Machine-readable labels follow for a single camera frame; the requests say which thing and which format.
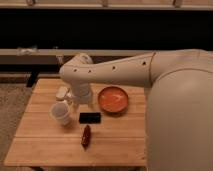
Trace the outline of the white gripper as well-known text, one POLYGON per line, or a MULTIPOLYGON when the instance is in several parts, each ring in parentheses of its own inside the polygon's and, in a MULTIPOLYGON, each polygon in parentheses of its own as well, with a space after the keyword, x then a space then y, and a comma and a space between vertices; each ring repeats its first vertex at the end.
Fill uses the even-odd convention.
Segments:
POLYGON ((92 102, 93 92, 90 84, 74 84, 70 88, 73 101, 76 104, 90 104, 92 102))

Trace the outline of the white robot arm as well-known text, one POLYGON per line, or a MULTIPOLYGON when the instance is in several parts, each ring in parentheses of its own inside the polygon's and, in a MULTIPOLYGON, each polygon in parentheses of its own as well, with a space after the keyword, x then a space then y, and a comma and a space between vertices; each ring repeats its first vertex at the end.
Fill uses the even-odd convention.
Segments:
POLYGON ((145 113, 148 171, 213 171, 213 53, 153 51, 95 64, 78 54, 60 68, 73 101, 89 101, 92 83, 148 90, 145 113))

